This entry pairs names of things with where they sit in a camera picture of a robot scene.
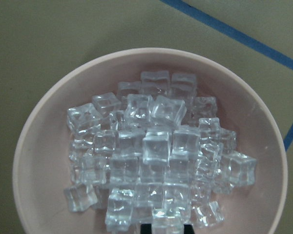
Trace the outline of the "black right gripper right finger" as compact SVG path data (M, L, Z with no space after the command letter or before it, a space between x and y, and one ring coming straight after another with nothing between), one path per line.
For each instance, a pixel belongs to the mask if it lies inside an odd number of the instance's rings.
M190 224L184 224L184 234L194 234L193 226Z

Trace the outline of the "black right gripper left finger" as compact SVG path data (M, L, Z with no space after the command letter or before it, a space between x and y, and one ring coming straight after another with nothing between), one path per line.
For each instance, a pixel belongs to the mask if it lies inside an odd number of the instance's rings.
M151 224L141 224L140 225L140 234L152 234Z

